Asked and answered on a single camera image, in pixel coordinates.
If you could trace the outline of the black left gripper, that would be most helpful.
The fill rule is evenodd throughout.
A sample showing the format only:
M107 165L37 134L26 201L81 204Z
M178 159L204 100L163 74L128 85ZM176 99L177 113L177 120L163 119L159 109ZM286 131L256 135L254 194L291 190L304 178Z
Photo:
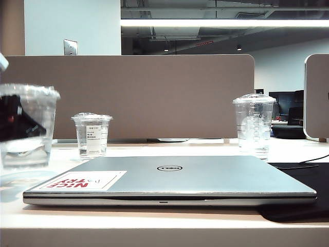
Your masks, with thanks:
M1 142L46 134L46 129L23 109L20 96L1 96Z

